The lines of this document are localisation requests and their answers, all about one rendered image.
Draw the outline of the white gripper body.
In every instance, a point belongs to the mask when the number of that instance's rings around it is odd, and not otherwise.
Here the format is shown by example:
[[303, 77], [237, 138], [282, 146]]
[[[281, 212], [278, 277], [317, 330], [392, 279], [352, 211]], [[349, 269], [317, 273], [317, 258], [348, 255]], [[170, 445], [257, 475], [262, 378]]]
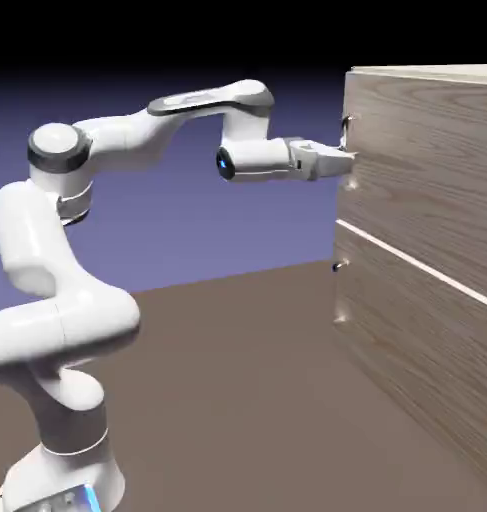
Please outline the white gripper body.
[[355, 163], [356, 154], [333, 146], [313, 142], [315, 152], [309, 179], [340, 177], [350, 174]]

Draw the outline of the wood cabinet door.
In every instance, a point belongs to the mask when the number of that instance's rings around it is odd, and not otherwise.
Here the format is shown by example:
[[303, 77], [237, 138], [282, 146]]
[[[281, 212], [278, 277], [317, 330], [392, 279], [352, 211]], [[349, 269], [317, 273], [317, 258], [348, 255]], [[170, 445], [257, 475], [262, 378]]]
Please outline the wood cabinet door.
[[348, 223], [487, 296], [487, 77], [354, 70]]
[[487, 487], [487, 296], [339, 219], [342, 258], [341, 341]]

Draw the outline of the light wood cabinet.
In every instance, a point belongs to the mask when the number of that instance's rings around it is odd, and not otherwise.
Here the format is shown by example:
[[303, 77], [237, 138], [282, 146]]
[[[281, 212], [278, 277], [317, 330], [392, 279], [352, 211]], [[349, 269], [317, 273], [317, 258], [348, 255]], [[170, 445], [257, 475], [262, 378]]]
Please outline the light wood cabinet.
[[487, 487], [487, 64], [356, 67], [334, 328]]

